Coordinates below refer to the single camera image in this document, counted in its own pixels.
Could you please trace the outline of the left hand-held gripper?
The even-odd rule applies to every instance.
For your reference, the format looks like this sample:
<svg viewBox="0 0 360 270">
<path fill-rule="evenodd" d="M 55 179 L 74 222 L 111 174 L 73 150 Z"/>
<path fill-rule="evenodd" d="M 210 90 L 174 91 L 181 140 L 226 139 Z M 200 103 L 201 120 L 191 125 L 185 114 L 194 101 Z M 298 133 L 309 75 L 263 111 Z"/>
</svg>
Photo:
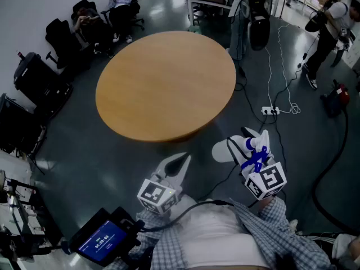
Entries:
<svg viewBox="0 0 360 270">
<path fill-rule="evenodd" d="M 137 199 L 147 210 L 163 215 L 179 202 L 191 158 L 186 152 L 165 158 L 150 179 L 144 180 Z"/>
</svg>

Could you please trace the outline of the black office chair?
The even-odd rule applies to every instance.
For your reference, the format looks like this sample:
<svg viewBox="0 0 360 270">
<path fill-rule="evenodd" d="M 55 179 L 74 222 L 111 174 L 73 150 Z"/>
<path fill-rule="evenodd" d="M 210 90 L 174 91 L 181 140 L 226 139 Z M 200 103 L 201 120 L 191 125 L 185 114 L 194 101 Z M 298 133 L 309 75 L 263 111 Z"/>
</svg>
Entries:
<svg viewBox="0 0 360 270">
<path fill-rule="evenodd" d="M 76 34 L 70 30 L 67 20 L 54 19 L 46 27 L 46 41 L 52 46 L 57 60 L 49 52 L 46 59 L 51 59 L 60 69 L 73 67 L 80 69 L 90 68 L 90 58 L 83 49 Z"/>
</svg>

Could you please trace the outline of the person's right forearm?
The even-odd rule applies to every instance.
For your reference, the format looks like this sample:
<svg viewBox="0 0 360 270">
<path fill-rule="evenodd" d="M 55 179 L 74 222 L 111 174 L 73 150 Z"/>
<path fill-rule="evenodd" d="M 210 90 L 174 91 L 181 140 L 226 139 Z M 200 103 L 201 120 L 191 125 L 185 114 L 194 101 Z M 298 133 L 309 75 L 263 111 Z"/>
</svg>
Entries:
<svg viewBox="0 0 360 270">
<path fill-rule="evenodd" d="M 272 200 L 258 211 L 258 217 L 283 231 L 291 230 L 290 223 L 286 218 L 286 205 L 278 196 L 271 197 Z"/>
</svg>

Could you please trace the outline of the person's black striped trouser leg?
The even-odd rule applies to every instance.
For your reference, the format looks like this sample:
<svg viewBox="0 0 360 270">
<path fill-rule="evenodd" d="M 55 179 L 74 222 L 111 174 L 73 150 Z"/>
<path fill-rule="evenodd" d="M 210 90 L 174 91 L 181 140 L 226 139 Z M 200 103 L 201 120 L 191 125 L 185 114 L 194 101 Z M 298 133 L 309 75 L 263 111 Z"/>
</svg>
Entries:
<svg viewBox="0 0 360 270">
<path fill-rule="evenodd" d="M 360 235 L 347 233 L 311 233 L 314 241 L 329 257 L 337 270 L 360 270 Z"/>
</svg>

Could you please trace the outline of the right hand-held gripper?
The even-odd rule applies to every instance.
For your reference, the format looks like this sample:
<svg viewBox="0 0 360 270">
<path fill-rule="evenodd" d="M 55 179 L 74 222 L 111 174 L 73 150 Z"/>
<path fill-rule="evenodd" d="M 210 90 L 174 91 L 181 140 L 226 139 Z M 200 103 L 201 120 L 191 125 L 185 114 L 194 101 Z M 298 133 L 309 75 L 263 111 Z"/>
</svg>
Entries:
<svg viewBox="0 0 360 270">
<path fill-rule="evenodd" d="M 243 170 L 243 165 L 246 162 L 245 138 L 258 138 L 260 134 L 248 127 L 241 127 L 241 132 L 243 137 L 228 137 L 226 146 L 234 163 Z M 262 168 L 259 173 L 250 173 L 245 181 L 245 187 L 258 201 L 277 194 L 285 184 L 287 184 L 287 180 L 280 162 Z"/>
</svg>

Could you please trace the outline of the round wooden table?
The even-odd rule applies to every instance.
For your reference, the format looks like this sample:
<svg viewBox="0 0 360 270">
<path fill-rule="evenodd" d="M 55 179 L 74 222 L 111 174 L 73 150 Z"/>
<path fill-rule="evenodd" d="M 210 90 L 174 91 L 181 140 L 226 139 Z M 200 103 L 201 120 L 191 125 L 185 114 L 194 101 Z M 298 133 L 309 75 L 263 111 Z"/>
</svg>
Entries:
<svg viewBox="0 0 360 270">
<path fill-rule="evenodd" d="M 236 84 L 228 52 L 190 31 L 143 37 L 119 51 L 96 87 L 96 107 L 114 132 L 136 141 L 189 136 L 225 108 Z"/>
</svg>

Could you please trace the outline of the black monitor with blue screen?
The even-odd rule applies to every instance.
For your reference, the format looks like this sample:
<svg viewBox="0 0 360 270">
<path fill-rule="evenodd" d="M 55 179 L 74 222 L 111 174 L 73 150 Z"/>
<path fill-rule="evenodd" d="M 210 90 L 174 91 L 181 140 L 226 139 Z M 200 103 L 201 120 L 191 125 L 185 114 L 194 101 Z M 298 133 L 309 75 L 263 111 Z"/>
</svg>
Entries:
<svg viewBox="0 0 360 270">
<path fill-rule="evenodd" d="M 88 260 L 106 267 L 116 258 L 122 258 L 131 267 L 137 265 L 129 256 L 140 246 L 138 233 L 145 226 L 134 220 L 123 208 L 112 213 L 101 208 L 69 241 L 69 249 Z"/>
</svg>

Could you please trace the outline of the person's left forearm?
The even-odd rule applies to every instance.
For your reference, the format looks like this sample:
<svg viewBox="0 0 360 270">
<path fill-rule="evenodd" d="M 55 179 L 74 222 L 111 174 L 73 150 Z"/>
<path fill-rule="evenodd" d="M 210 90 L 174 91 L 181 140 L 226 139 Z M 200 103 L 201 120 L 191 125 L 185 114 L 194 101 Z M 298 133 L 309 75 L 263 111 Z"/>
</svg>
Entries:
<svg viewBox="0 0 360 270">
<path fill-rule="evenodd" d="M 162 216 L 147 209 L 137 213 L 136 220 L 141 220 L 144 222 L 145 225 L 143 226 L 141 232 L 153 239 L 159 239 L 165 231 L 170 230 L 170 227 L 165 228 L 165 226 L 170 223 L 169 217 L 167 215 Z M 153 228 L 160 228 L 160 230 L 152 232 L 145 231 Z"/>
</svg>

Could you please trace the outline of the metal equipment rack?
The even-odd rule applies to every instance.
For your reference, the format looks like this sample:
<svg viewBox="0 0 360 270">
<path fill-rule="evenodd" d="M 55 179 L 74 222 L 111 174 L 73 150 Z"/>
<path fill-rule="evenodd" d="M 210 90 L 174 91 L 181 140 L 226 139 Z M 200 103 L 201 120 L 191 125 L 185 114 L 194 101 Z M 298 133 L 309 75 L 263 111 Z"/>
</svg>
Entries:
<svg viewBox="0 0 360 270">
<path fill-rule="evenodd" d="M 63 235 L 37 187 L 8 179 L 0 170 L 0 204 L 8 206 L 18 230 L 14 234 L 7 227 L 0 227 L 0 254 L 11 263 L 61 249 Z"/>
</svg>

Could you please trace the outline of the person's torso in plaid shirt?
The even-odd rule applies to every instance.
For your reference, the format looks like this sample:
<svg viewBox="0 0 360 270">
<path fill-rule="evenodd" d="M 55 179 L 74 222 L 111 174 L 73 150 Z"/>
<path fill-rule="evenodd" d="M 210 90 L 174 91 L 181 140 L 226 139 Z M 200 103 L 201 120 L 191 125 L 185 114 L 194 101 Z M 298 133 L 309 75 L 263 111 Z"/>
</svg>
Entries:
<svg viewBox="0 0 360 270">
<path fill-rule="evenodd" d="M 152 248 L 150 270 L 334 270 L 315 242 L 272 227 L 242 203 L 196 206 L 185 196 L 178 212 L 185 216 L 159 239 L 140 233 L 129 256 Z"/>
</svg>

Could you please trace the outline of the red and black vacuum cleaner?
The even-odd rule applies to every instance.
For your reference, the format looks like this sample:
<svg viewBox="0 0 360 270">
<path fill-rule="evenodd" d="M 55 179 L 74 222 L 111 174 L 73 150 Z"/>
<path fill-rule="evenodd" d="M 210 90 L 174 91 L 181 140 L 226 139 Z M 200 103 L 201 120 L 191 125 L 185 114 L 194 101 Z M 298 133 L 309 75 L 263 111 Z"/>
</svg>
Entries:
<svg viewBox="0 0 360 270">
<path fill-rule="evenodd" d="M 320 95 L 325 112 L 329 118 L 340 115 L 350 101 L 347 87 L 336 79 L 333 80 L 333 84 L 334 87 L 330 93 Z"/>
</svg>

